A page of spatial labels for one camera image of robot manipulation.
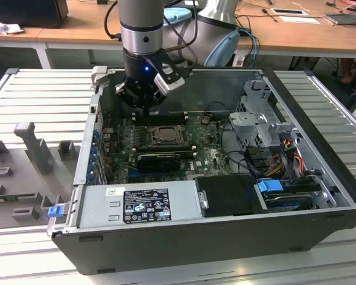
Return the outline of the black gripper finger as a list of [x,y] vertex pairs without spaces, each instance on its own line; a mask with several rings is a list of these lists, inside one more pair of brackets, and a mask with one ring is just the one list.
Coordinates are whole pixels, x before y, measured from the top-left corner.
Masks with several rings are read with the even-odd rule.
[[142,90],[132,91],[125,83],[121,83],[115,86],[115,95],[134,111],[138,111],[143,117],[148,117],[147,98]]
[[148,95],[148,116],[156,106],[160,105],[165,100],[165,95],[161,94],[159,90]]

